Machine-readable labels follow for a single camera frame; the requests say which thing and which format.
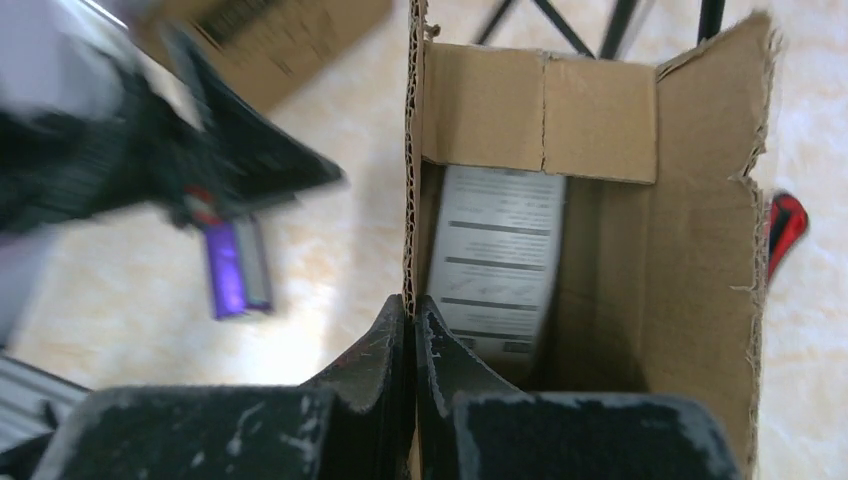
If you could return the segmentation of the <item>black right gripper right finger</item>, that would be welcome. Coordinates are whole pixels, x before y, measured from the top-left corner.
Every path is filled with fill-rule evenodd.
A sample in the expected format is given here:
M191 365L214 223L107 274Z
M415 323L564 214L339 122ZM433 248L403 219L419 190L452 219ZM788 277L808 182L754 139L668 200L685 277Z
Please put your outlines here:
M527 393L447 328L415 316L425 479L737 479L714 417L673 395Z

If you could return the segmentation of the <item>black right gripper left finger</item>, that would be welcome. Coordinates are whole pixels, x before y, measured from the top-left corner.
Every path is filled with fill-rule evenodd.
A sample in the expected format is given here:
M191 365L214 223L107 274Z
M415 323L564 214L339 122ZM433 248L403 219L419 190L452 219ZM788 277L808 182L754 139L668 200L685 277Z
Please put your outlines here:
M58 428L37 479L402 479L405 312L298 386L118 387Z

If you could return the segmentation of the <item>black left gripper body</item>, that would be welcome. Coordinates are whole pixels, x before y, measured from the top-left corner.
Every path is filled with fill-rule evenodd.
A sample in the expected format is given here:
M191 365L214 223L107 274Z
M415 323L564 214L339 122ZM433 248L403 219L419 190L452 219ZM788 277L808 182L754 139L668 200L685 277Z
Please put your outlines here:
M198 226L177 160L190 126L142 71L119 71L123 99L101 120L1 113L1 231L38 227L152 202L178 228Z

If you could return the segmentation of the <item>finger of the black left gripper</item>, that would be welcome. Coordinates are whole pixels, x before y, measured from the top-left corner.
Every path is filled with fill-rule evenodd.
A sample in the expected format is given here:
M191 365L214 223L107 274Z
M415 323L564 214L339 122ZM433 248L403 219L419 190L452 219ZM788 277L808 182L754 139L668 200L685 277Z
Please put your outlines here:
M220 225L343 180L337 163L236 94L185 30L166 27L165 45L199 123L171 156L170 183L182 203L176 222Z

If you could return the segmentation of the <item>purple rectangular box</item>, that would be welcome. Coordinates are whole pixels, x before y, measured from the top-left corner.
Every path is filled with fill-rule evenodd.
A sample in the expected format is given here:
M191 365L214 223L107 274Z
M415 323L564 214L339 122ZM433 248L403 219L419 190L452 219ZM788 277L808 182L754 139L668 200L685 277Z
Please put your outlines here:
M262 228L253 215L203 230L212 316L218 321L274 311Z

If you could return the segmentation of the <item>large cardboard express box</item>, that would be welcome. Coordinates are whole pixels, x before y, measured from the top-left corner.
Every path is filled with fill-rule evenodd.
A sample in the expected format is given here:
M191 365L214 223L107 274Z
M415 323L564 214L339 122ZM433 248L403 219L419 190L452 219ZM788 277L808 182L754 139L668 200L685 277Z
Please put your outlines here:
M228 85L268 113L392 9L390 0L171 0L135 31L144 51L172 70L160 31L166 22L185 28Z

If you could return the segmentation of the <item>small cardboard box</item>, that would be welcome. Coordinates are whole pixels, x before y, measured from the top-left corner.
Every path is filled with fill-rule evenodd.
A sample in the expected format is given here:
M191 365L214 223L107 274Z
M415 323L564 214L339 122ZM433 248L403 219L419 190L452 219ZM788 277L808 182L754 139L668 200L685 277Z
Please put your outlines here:
M562 173L576 144L542 376L694 398L752 478L769 221L750 173L768 135L772 15L755 9L653 67L439 43L427 8L409 5L406 311L424 298L448 164Z

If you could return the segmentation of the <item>red black utility knife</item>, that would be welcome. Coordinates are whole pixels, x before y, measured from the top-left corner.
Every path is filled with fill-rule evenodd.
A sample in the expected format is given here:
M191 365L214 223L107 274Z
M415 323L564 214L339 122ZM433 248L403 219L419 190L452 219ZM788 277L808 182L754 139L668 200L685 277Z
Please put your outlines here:
M778 191L770 204L768 272L771 281L785 255L806 234L809 216L803 204L791 193Z

